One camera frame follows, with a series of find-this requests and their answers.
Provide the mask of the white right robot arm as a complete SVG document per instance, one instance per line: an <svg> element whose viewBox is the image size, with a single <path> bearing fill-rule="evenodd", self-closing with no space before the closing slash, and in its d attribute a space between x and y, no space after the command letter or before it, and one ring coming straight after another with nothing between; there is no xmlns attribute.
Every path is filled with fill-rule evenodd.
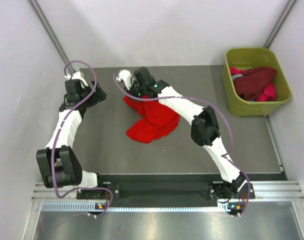
<svg viewBox="0 0 304 240"><path fill-rule="evenodd" d="M246 183L244 174L237 168L225 149L219 133L219 124L214 108L203 107L179 94L170 84L163 80L156 81L148 69L141 67L131 73L121 70L117 81L125 84L124 90L135 99L147 96L172 109L191 125L191 138L203 147L219 169L225 184L225 192L231 198L243 193Z"/></svg>

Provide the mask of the red t shirt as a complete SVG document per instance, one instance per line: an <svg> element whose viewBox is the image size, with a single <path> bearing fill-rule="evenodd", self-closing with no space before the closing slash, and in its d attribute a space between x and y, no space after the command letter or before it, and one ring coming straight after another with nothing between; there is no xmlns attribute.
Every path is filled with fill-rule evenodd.
<svg viewBox="0 0 304 240"><path fill-rule="evenodd" d="M149 144L169 135L179 124L180 115L156 100L136 101L125 96L123 101L141 117L126 131L134 141Z"/></svg>

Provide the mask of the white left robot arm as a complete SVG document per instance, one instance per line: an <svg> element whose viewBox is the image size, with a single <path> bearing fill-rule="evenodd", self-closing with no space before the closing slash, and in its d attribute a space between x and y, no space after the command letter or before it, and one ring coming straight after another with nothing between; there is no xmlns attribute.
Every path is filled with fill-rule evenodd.
<svg viewBox="0 0 304 240"><path fill-rule="evenodd" d="M66 94L59 108L59 120L51 140L44 149L36 153L36 160L45 187L53 188L52 164L55 167L55 177L58 188L75 186L88 188L88 193L94 198L104 195L105 186L99 183L99 175L82 170L74 151L73 143L76 132L88 108L106 99L106 93L96 86L93 94L89 95L94 86L85 81L80 72L65 76Z"/></svg>

